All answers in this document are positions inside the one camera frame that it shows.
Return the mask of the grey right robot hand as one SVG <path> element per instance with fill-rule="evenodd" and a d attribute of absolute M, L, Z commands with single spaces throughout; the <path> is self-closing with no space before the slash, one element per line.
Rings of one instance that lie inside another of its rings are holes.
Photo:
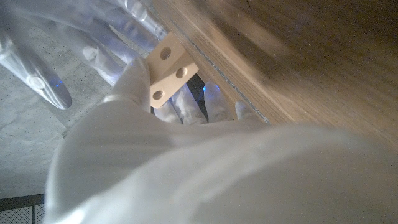
<path fill-rule="evenodd" d="M 29 29 L 61 40 L 110 85 L 119 79 L 119 58 L 139 56 L 122 34 L 146 52 L 167 35 L 166 28 L 138 0 L 1 1 L 1 65 L 53 106 L 65 110 L 72 98 L 62 79 L 33 49 Z"/>

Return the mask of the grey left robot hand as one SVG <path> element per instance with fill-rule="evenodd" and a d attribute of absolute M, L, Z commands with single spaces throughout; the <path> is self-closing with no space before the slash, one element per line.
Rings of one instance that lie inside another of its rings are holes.
<path fill-rule="evenodd" d="M 397 151 L 339 129 L 150 112 L 142 58 L 67 134 L 45 223 L 396 223 Z"/>

